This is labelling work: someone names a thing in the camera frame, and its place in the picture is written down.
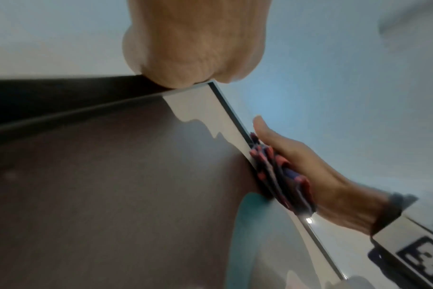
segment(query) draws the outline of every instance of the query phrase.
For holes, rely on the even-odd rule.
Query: framed picture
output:
[[[213,82],[0,80],[0,288],[325,288]]]

